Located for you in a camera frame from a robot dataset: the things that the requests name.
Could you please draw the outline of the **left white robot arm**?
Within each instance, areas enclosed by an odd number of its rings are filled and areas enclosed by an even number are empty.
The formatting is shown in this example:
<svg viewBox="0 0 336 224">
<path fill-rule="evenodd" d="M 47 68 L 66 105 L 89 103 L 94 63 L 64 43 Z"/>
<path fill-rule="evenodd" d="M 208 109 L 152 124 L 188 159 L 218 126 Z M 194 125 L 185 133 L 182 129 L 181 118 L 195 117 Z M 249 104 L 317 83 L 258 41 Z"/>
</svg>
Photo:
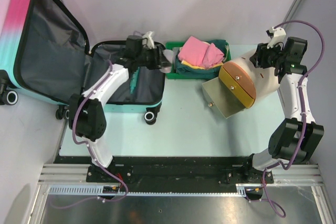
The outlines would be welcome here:
<svg viewBox="0 0 336 224">
<path fill-rule="evenodd" d="M 103 41 L 91 50 L 91 70 L 82 93 L 70 97 L 68 119 L 74 142 L 87 147 L 105 182 L 116 175 L 104 137 L 106 112 L 142 113 L 146 124 L 156 122 L 165 82 L 160 69 L 169 65 L 164 50 L 151 33 Z"/>
</svg>

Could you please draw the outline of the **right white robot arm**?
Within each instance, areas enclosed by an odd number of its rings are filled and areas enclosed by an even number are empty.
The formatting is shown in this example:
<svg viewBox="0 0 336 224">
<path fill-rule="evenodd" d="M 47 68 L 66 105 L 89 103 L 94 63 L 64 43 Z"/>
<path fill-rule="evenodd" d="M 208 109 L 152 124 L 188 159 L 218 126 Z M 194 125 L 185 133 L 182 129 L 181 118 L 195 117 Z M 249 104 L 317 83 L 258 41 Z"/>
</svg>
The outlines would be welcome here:
<svg viewBox="0 0 336 224">
<path fill-rule="evenodd" d="M 252 155 L 251 164 L 242 169 L 243 179 L 249 183 L 279 165 L 288 170 L 308 162 L 324 135 L 324 127 L 315 122 L 309 107 L 308 71 L 301 64 L 307 47 L 306 40 L 288 37 L 286 43 L 258 44 L 250 57 L 255 68 L 274 69 L 271 76 L 280 85 L 278 95 L 285 118 L 271 135 L 268 148 Z"/>
</svg>

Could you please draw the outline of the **clear plastic bottle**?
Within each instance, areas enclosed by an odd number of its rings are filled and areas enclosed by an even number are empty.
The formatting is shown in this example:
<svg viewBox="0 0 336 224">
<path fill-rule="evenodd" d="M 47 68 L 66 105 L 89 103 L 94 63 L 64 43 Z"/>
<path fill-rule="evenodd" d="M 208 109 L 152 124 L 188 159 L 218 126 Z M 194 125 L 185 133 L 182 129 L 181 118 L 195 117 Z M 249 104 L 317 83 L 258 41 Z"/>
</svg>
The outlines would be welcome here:
<svg viewBox="0 0 336 224">
<path fill-rule="evenodd" d="M 162 73 L 170 73 L 173 67 L 174 52 L 169 49 L 163 50 L 163 56 L 161 58 L 161 68 Z"/>
</svg>

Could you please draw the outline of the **yellow towel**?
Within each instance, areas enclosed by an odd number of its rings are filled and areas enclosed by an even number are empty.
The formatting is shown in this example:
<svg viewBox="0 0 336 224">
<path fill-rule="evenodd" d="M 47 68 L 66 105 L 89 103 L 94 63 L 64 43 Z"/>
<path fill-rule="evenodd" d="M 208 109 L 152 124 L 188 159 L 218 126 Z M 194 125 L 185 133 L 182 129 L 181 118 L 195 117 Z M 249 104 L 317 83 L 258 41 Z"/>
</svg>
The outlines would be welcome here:
<svg viewBox="0 0 336 224">
<path fill-rule="evenodd" d="M 183 64 L 183 65 L 185 65 L 185 66 L 188 66 L 188 67 L 190 67 L 190 68 L 192 68 L 192 69 L 209 70 L 209 69 L 214 69 L 214 68 L 217 68 L 217 67 L 221 67 L 224 63 L 223 63 L 223 62 L 220 62 L 220 63 L 215 64 L 215 65 L 213 65 L 213 66 L 211 66 L 211 67 L 209 67 L 209 68 L 204 68 L 204 67 L 202 67 L 202 66 L 194 66 L 194 65 L 188 63 L 188 62 L 185 61 L 185 60 L 182 60 L 182 61 L 181 61 L 181 64 Z"/>
</svg>

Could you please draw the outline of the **pink cloth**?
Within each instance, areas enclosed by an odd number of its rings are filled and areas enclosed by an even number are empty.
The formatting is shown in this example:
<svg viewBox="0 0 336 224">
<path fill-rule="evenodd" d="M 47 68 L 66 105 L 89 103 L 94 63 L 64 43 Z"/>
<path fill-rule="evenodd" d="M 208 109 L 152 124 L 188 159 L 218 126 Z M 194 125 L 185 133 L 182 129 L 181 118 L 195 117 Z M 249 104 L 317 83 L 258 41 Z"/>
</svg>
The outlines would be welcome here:
<svg viewBox="0 0 336 224">
<path fill-rule="evenodd" d="M 209 68 L 223 62 L 225 53 L 216 47 L 213 42 L 208 43 L 190 36 L 180 48 L 177 57 L 179 61 L 185 60 L 194 66 Z"/>
</svg>

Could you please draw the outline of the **pink and teal kids suitcase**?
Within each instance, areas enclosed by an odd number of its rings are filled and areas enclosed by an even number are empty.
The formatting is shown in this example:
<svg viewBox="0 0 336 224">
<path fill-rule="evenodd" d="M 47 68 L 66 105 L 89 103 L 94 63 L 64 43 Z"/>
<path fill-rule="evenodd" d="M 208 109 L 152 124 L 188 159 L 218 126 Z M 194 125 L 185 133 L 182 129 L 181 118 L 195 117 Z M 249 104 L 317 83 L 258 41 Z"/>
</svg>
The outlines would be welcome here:
<svg viewBox="0 0 336 224">
<path fill-rule="evenodd" d="M 85 29 L 61 0 L 10 0 L 1 32 L 1 105 L 20 92 L 57 104 L 68 114 L 70 97 L 81 94 L 91 70 Z"/>
</svg>

